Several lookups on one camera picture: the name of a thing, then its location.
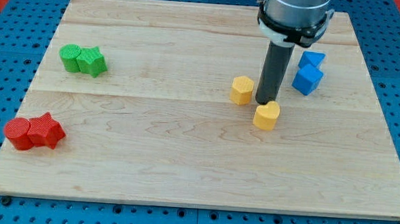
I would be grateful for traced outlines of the black and white flange mount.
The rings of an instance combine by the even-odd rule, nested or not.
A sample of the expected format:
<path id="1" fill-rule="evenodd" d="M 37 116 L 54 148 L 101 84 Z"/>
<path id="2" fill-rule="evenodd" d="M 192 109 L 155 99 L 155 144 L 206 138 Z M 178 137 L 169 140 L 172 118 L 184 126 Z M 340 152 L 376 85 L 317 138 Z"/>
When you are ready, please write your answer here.
<path id="1" fill-rule="evenodd" d="M 311 47 L 323 37 L 335 12 L 334 9 L 324 12 L 319 22 L 311 27 L 289 27 L 272 20 L 264 8 L 264 4 L 259 4 L 257 17 L 259 29 L 273 44 L 280 47 L 290 47 L 293 44 L 303 48 Z"/>

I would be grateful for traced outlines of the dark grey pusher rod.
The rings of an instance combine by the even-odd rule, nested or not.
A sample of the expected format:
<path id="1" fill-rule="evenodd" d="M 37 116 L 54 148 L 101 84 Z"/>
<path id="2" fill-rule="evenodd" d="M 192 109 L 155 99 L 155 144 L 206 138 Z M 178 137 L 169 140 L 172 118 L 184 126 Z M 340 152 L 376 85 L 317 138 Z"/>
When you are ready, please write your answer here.
<path id="1" fill-rule="evenodd" d="M 256 90 L 255 100 L 258 104 L 276 100 L 293 50 L 294 44 L 286 47 L 272 42 L 269 44 Z"/>

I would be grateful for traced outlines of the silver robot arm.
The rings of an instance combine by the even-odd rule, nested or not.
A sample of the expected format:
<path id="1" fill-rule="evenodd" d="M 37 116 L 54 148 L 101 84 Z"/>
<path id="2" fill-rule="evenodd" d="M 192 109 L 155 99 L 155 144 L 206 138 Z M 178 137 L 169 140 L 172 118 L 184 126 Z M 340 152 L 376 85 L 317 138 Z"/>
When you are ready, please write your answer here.
<path id="1" fill-rule="evenodd" d="M 321 39 L 334 10 L 331 0 L 257 1 L 259 30 L 269 39 L 269 46 L 255 100 L 267 104 L 276 100 L 294 47 L 311 47 Z"/>

